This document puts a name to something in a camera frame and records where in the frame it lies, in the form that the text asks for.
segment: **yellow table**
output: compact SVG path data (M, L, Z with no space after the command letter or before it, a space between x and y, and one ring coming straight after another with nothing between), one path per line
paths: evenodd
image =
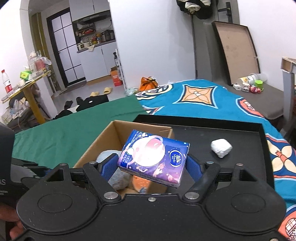
M10 95L6 100L4 100L2 103L5 103L9 100L11 100L13 97L15 97L17 94L19 94L20 92L24 92L26 100L29 102L30 107L33 111L34 116L36 117L37 121L39 124L43 124L45 123L45 119L43 117L43 115L41 114L39 107L35 101L35 98L33 96L32 90L31 90L31 86L33 84L35 84L38 80L42 79L43 77L47 76L48 74L51 73L50 71L47 71L46 73L44 73L43 75L39 76L38 78L32 80L31 82L23 85L21 88L19 88L18 90L16 90L12 95Z

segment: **green cup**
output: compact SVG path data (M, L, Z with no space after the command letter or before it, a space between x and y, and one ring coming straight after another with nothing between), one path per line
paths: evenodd
M263 89L263 81L262 80L256 80L255 81L255 86L262 90Z

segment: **white cabinet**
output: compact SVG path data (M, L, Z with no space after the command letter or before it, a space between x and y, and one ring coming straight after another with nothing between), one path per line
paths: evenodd
M69 0L72 21L94 14L93 0Z
M113 55L113 53L115 52L115 49L117 49L116 42L105 44L105 45L102 45L101 47L102 47L107 71L108 73L110 73L111 68L116 66L114 61L114 55Z
M109 75L101 46L95 47L92 52L86 50L78 53L78 56L82 64L86 81Z
M108 0L93 0L93 3L95 13L110 10Z

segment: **black tray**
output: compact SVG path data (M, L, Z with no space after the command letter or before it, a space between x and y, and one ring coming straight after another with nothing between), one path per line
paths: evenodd
M252 174L274 188L272 164L262 124L163 115L138 115L134 122L171 126L175 139L190 143L189 153L202 163L213 161L226 168L243 163ZM233 147L224 158L219 158L210 146L212 141L221 138Z

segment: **bed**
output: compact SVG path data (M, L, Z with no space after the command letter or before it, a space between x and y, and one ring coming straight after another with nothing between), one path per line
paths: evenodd
M272 160L275 190L287 205L280 232L287 238L296 236L296 151L249 102L207 80L189 80L161 86L137 93L136 97L149 115L261 123Z
M72 167L110 121L133 121L143 113L261 123L275 189L287 205L280 232L287 238L296 233L296 151L244 98L207 80L161 86L22 131L16 134L13 157L50 168L62 162Z

